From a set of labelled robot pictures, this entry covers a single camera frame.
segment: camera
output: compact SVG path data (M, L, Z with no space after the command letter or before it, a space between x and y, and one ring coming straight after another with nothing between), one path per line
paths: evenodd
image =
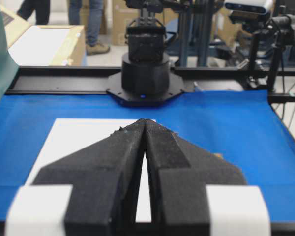
M233 11L265 15L271 11L273 0L225 0L224 5Z

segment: white paper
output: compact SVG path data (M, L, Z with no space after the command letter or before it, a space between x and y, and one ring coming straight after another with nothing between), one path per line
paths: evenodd
M142 164L136 222L140 222L140 223L152 222L151 205L150 205L149 188L148 188L148 163L147 163L147 159L145 155L144 155L143 164Z
M32 26L10 47L9 53L18 65L48 66L69 31Z
M32 184L42 167L101 141L120 127L136 121L135 119L56 119L26 185Z

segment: black metal frame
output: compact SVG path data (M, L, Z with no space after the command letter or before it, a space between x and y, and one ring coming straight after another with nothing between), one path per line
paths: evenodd
M219 89L219 83L237 82L250 90L247 71L237 68L184 68L171 71L183 78L185 92L194 91L194 82L211 84L208 90ZM16 94L107 94L108 78L121 72L121 67L36 67L20 66L6 95ZM256 78L267 76L269 69L250 71ZM295 68L278 72L278 76L295 77ZM269 93L269 103L295 102L295 94Z

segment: cardboard box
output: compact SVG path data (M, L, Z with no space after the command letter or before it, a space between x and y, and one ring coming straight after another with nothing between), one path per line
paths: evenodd
M241 24L233 24L229 18L231 11L221 8L213 18L212 31L219 36L228 47L233 48L238 32L241 30Z
M165 9L164 13L165 17L163 17L163 13L160 13L156 14L156 18L165 25L174 18L178 17L178 14L174 13L171 9ZM126 27L134 18L137 18L138 16L139 10L128 8L124 0L113 0L113 45L126 45Z
M5 34L12 58L23 65L72 65L80 66L85 56L84 26L32 26L27 21L0 5L5 25ZM59 30L65 30L63 40L59 41ZM48 44L40 37L49 36L56 42Z
M50 66L81 66L86 54L84 26L40 26L42 29L69 29Z
M10 48L22 34L31 27L31 24L16 15L13 11L0 5L8 48Z

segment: white tape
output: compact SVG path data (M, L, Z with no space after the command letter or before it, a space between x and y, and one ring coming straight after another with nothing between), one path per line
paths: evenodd
M211 236L270 236L270 219L257 186L207 185Z
M20 187L10 207L5 236L65 236L63 220L72 185Z

